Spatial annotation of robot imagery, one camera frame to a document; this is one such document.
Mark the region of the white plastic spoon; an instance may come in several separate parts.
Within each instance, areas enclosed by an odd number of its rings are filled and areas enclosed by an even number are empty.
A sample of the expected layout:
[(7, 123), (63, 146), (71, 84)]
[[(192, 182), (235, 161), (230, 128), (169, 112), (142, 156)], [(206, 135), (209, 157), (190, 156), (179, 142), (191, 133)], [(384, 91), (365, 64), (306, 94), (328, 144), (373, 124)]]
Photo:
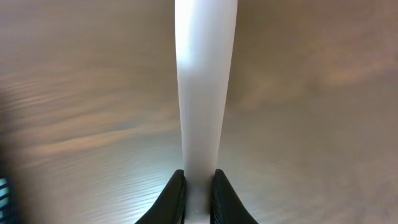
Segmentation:
[(237, 8), (237, 0), (175, 0), (186, 223), (210, 221)]

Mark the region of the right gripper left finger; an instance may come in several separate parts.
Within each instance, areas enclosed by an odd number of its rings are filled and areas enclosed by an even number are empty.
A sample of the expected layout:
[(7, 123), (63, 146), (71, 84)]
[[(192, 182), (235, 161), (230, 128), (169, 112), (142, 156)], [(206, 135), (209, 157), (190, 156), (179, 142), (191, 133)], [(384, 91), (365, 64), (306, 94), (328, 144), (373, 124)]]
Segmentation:
[(183, 170), (176, 170), (157, 200), (136, 224), (184, 224), (186, 186)]

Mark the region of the black plastic basket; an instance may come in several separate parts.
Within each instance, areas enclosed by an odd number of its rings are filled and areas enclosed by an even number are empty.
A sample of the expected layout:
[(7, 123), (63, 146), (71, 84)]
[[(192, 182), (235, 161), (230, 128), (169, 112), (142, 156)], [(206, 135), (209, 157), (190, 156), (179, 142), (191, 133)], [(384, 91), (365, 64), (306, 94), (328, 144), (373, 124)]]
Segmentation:
[(12, 215), (9, 184), (5, 177), (1, 177), (1, 224), (12, 223)]

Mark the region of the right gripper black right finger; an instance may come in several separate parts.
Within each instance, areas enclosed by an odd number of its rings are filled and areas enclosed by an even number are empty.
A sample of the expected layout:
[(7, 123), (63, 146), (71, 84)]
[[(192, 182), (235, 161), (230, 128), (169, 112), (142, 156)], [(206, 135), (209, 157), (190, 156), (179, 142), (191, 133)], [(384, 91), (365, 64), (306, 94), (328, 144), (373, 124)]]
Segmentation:
[(211, 224), (258, 224), (246, 210), (221, 169), (215, 170), (211, 183)]

